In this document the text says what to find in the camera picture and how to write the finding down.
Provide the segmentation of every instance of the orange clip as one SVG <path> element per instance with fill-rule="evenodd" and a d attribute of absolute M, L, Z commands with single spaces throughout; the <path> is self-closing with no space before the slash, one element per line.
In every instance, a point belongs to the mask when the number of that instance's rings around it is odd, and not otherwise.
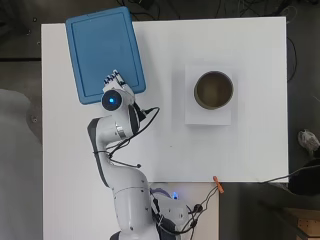
<path fill-rule="evenodd" d="M 213 181 L 215 181 L 215 183 L 217 184 L 218 190 L 220 193 L 224 193 L 223 187 L 221 186 L 221 184 L 219 183 L 219 180 L 216 176 L 213 176 Z"/>

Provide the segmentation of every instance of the blue light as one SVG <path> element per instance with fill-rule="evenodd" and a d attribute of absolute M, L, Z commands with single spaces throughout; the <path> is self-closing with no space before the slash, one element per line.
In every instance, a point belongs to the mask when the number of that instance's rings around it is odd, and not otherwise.
<path fill-rule="evenodd" d="M 178 199 L 178 193 L 173 192 L 173 193 L 172 193 L 172 198 L 173 198 L 173 199 Z"/>

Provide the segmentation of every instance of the blue plastic tray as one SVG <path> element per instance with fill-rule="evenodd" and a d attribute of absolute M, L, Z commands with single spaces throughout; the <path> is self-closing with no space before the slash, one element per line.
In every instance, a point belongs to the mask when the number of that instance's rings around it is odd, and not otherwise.
<path fill-rule="evenodd" d="M 103 80 L 117 69 L 134 93 L 146 89 L 138 45 L 126 7 L 70 18 L 67 36 L 80 102 L 101 101 Z"/>

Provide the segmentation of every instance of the tabletop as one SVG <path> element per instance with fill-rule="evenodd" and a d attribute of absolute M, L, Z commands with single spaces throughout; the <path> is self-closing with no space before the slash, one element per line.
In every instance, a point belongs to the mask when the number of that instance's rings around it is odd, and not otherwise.
<path fill-rule="evenodd" d="M 78 105 L 74 81 L 68 81 L 72 79 L 72 69 L 63 61 L 70 61 L 67 50 L 64 24 L 43 25 L 42 100 L 43 135 L 46 136 L 43 142 L 43 236 L 45 240 L 105 240 L 119 231 L 112 191 L 99 177 L 90 142 L 86 150 L 77 143 L 79 137 L 85 141 L 88 139 L 86 127 L 79 131 L 81 136 L 77 136 L 73 129 L 76 122 L 86 125 L 90 115 L 96 116 L 96 111 L 102 115 L 104 111 L 98 104 L 92 105 L 93 109 L 92 106 Z M 85 111 L 90 119 L 75 119 L 73 116 L 79 111 Z M 202 202 L 215 185 L 169 183 L 169 186 L 192 207 Z M 219 195 L 215 194 L 208 210 L 199 219 L 193 239 L 219 239 L 218 219 Z M 184 239 L 190 239 L 190 233 L 184 234 Z"/>
<path fill-rule="evenodd" d="M 285 18 L 134 23 L 147 90 L 143 108 L 159 106 L 154 123 L 115 155 L 142 164 L 150 182 L 262 181 L 288 172 Z M 184 124 L 185 65 L 229 67 L 238 83 L 230 126 Z M 98 175 L 86 127 L 105 116 L 81 105 L 64 24 L 42 26 L 44 239 L 105 239 L 118 231 L 111 191 Z M 197 203 L 210 183 L 176 183 Z M 218 200 L 198 224 L 218 238 Z M 196 231 L 195 239 L 204 239 Z"/>
<path fill-rule="evenodd" d="M 152 182 L 210 182 L 213 175 L 259 182 L 288 173 L 285 18 L 137 22 L 134 30 L 147 85 L 137 103 L 161 110 L 116 160 L 140 163 Z M 43 141 L 52 146 L 44 157 L 91 159 L 86 127 L 106 112 L 78 100 L 65 25 L 42 31 Z M 184 123 L 190 63 L 232 72 L 238 86 L 230 126 Z"/>

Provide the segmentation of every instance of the shoe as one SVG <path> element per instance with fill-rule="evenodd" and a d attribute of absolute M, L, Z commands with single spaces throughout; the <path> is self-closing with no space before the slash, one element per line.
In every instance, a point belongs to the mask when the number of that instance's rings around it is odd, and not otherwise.
<path fill-rule="evenodd" d="M 308 151 L 310 157 L 314 158 L 314 152 L 320 147 L 318 138 L 309 130 L 304 129 L 298 133 L 298 141 L 300 146 Z"/>

